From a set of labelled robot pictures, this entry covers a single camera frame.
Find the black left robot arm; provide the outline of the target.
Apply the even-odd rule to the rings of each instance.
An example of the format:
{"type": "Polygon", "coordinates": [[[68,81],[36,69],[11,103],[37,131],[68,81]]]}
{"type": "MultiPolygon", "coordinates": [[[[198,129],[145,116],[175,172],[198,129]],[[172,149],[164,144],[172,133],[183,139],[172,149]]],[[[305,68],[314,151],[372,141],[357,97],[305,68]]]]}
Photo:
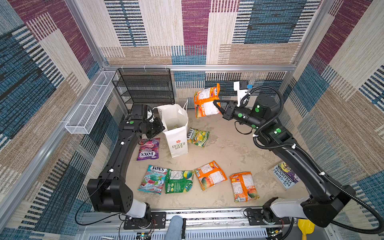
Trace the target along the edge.
{"type": "Polygon", "coordinates": [[[134,199],[133,191],[126,185],[126,174],[142,136],[150,139],[164,129],[162,121],[154,116],[149,106],[133,105],[131,113],[119,125],[118,139],[105,168],[87,184],[96,212],[125,214],[147,222],[151,220],[149,204],[134,199]]]}

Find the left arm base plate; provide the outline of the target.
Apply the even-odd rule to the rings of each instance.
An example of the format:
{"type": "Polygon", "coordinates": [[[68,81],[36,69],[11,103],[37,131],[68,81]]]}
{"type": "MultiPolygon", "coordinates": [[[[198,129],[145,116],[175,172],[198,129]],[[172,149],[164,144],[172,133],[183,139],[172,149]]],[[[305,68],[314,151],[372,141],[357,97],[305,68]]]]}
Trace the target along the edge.
{"type": "Polygon", "coordinates": [[[126,217],[124,220],[124,230],[149,230],[164,229],[166,227],[166,212],[151,212],[144,218],[126,217]]]}

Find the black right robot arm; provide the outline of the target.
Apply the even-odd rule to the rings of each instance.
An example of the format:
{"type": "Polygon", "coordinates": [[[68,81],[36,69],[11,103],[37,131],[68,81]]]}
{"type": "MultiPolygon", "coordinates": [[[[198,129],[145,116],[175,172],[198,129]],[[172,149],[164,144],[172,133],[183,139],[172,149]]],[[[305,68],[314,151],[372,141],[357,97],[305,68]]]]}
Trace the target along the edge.
{"type": "Polygon", "coordinates": [[[259,95],[253,108],[249,109],[249,98],[250,94],[246,94],[239,104],[229,101],[225,108],[220,106],[220,100],[214,100],[214,105],[224,119],[236,120],[251,127],[254,144],[282,159],[309,192],[309,196],[303,200],[271,198],[263,205],[264,222],[272,224],[279,218],[288,217],[310,220],[322,228],[335,224],[335,217],[355,198],[355,190],[349,185],[340,184],[324,172],[300,147],[291,132],[278,123],[277,117],[283,110],[282,102],[276,102],[268,95],[259,95]]]}

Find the white paper bag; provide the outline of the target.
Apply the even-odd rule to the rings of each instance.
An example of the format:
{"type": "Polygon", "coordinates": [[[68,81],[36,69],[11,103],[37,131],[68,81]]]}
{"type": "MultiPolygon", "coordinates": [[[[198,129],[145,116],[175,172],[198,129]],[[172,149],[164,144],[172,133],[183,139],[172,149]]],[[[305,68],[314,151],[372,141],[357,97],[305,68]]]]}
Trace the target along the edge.
{"type": "Polygon", "coordinates": [[[172,158],[188,153],[187,131],[189,116],[188,101],[181,107],[178,104],[155,107],[164,126],[165,134],[172,158]]]}

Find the purple Fox's candy bag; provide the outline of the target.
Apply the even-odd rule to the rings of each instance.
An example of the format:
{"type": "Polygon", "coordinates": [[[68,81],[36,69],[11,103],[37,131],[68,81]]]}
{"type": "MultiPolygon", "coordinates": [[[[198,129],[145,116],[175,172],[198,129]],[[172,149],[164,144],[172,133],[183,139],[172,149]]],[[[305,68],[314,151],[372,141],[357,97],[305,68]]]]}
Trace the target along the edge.
{"type": "Polygon", "coordinates": [[[160,138],[140,140],[137,161],[158,159],[160,140],[160,138]]]}

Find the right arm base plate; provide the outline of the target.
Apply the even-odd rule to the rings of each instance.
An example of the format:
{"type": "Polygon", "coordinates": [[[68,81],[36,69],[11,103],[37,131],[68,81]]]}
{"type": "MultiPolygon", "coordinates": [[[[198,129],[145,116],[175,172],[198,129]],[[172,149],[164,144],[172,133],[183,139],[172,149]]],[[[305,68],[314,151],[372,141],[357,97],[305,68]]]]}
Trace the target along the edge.
{"type": "Polygon", "coordinates": [[[264,219],[262,209],[246,208],[243,211],[243,215],[248,219],[250,226],[264,226],[264,225],[281,225],[289,226],[291,224],[291,218],[277,218],[274,217],[272,222],[268,222],[264,219]]]}

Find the green-yellow snack bag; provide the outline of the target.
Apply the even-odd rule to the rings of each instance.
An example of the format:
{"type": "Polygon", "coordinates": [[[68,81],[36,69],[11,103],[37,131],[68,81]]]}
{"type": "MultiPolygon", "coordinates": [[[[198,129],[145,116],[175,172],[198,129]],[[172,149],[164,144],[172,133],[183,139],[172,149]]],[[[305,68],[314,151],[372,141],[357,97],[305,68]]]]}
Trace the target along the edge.
{"type": "Polygon", "coordinates": [[[209,131],[190,128],[187,134],[187,141],[188,143],[204,148],[208,141],[209,135],[209,131]]]}

